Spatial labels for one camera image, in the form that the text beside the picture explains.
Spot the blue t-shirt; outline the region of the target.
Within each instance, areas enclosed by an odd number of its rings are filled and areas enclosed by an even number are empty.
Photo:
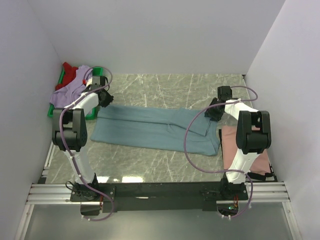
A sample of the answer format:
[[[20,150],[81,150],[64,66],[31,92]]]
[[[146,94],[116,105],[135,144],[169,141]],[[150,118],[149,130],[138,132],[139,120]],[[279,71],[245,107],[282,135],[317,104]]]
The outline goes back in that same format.
[[[101,108],[90,136],[95,142],[215,156],[217,122],[196,109],[112,104]]]

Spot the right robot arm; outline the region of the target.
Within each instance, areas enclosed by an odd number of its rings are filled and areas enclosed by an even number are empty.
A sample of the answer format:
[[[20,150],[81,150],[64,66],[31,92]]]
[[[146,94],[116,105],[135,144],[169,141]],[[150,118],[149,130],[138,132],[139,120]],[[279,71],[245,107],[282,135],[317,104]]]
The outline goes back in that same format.
[[[224,101],[215,97],[210,105],[212,108],[207,109],[204,115],[211,120],[218,122],[224,113],[237,120],[235,133],[237,151],[219,187],[221,197],[230,200],[243,192],[246,174],[256,158],[271,146],[270,113],[251,108],[235,98]]]

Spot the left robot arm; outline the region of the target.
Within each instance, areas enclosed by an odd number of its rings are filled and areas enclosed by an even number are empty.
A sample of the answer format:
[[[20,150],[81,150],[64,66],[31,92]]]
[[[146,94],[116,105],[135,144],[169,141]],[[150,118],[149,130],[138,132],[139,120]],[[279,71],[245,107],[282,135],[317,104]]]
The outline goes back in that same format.
[[[105,89],[89,91],[70,105],[53,110],[52,142],[68,157],[75,174],[74,191],[82,191],[88,201],[99,197],[100,188],[84,150],[88,140],[86,115],[97,106],[107,107],[113,99]]]

